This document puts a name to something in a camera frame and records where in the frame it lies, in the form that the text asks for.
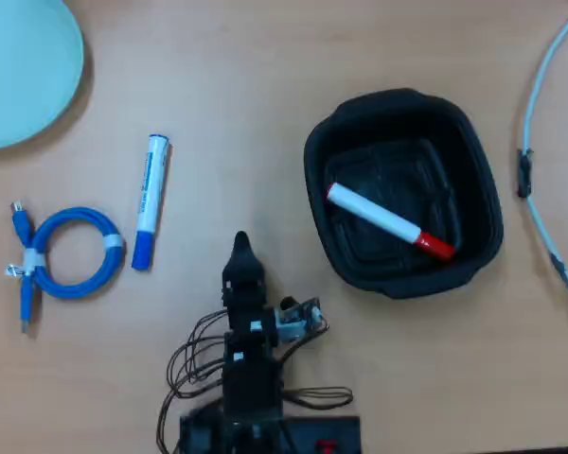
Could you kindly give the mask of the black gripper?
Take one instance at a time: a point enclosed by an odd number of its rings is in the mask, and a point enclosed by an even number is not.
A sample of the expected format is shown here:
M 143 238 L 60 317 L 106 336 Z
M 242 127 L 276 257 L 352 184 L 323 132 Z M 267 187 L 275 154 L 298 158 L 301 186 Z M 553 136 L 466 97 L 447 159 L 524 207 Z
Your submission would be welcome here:
M 249 236 L 238 231 L 230 257 L 222 271 L 222 303 L 229 330 L 225 334 L 226 350 L 274 349 L 278 344 L 275 310 L 267 305 L 264 288 L 231 288 L 242 271 L 247 282 L 265 285 L 265 270 L 256 257 Z

